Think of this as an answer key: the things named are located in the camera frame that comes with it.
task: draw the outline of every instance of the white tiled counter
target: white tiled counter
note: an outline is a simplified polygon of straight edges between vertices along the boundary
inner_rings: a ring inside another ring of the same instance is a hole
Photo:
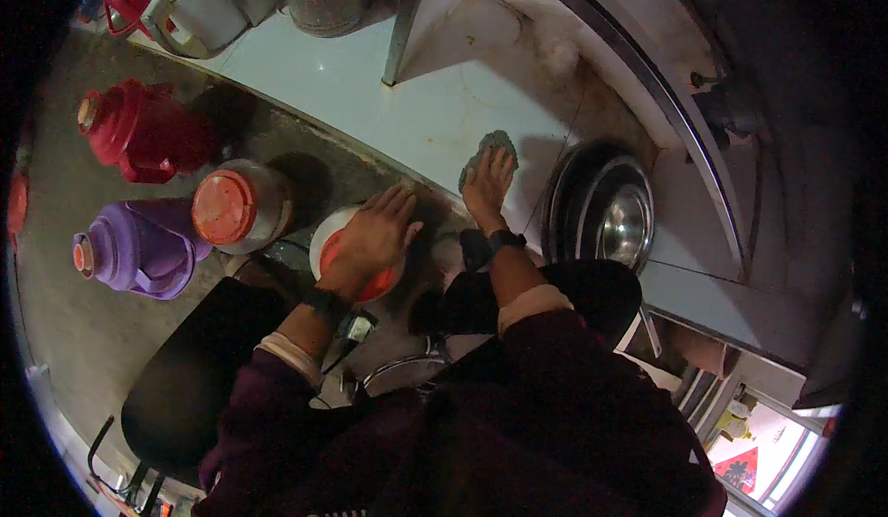
[[[299,31],[276,12],[209,60],[188,61],[303,113],[458,195],[481,138],[502,129],[518,152],[505,201],[512,229],[539,247],[532,215],[565,145],[622,139],[653,163],[655,147],[591,68],[556,83],[529,24],[501,0],[462,0],[434,26],[394,87],[382,83],[393,15],[336,38]],[[134,43],[159,47],[137,33]]]

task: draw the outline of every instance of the hand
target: hand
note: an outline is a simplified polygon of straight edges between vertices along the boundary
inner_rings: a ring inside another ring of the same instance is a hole
[[[398,264],[423,223],[407,225],[416,196],[401,186],[377,193],[351,217],[339,238],[334,263],[366,278]]]
[[[478,170],[470,168],[465,173],[465,183],[462,185],[465,207],[487,236],[496,230],[508,229],[502,214],[503,200],[512,185],[512,165],[515,163],[512,155],[506,156],[505,148],[496,151],[493,162],[491,156],[493,149],[485,149]]]

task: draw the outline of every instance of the window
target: window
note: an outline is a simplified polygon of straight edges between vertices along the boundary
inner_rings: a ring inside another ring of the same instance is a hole
[[[761,393],[741,388],[705,447],[733,501],[752,514],[789,506],[824,452],[824,416],[800,417]]]

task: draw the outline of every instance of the smartwatch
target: smartwatch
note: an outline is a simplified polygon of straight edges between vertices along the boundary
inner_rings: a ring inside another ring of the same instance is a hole
[[[487,244],[490,245],[490,257],[493,259],[496,252],[506,245],[524,247],[527,244],[527,240],[524,238],[524,234],[515,235],[509,230],[496,230],[487,239]]]
[[[327,289],[312,288],[305,293],[302,305],[312,308],[335,331],[335,338],[362,342],[376,327],[378,320],[367,311],[352,311],[339,296]]]

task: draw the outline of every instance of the person's right hand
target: person's right hand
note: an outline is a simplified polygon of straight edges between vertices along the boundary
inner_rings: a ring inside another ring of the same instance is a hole
[[[475,217],[478,228],[490,236],[496,230],[508,229],[503,218],[503,200],[512,185],[514,157],[507,155],[505,148],[499,148],[493,156],[493,149],[487,148],[481,156],[478,170],[470,168],[465,173],[462,185],[462,200],[465,207]]]

